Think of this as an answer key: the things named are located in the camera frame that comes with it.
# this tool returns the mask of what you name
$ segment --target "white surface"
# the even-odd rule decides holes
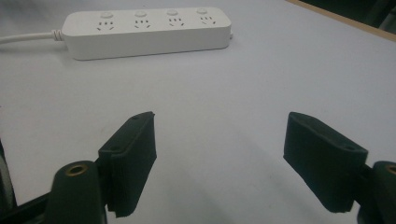
[[[77,60],[228,47],[231,22],[224,12],[207,7],[202,15],[197,9],[75,12],[66,18],[62,33]]]
[[[221,8],[220,50],[79,62],[62,43],[0,48],[0,136],[19,203],[152,110],[158,159],[134,214],[109,223],[356,223],[327,212],[282,159],[290,111],[396,161],[396,44],[284,1],[2,1],[0,36],[81,10]]]

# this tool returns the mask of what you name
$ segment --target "white power strip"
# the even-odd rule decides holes
[[[223,49],[231,22],[215,7],[85,11],[69,15],[62,34],[73,58],[91,60]]]

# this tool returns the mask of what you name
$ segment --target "white cable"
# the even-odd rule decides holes
[[[29,35],[10,35],[10,36],[5,36],[5,37],[0,37],[0,44],[26,41],[26,40],[36,40],[36,39],[53,39],[55,41],[63,41],[64,40],[62,38],[62,33],[60,30],[52,30],[50,33],[29,34]]]

